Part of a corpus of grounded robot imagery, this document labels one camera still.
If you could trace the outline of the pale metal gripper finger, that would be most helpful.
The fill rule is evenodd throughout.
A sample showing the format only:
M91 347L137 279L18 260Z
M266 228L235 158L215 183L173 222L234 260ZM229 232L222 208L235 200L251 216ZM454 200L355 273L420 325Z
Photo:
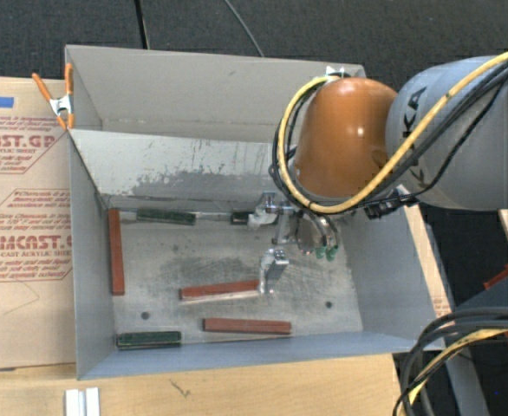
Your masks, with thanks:
M273 252L266 251L261 257L259 268L258 290L261 294L266 293L267 275L272 264L273 264Z
M267 263L267 292L272 293L290 261L284 250L271 249Z

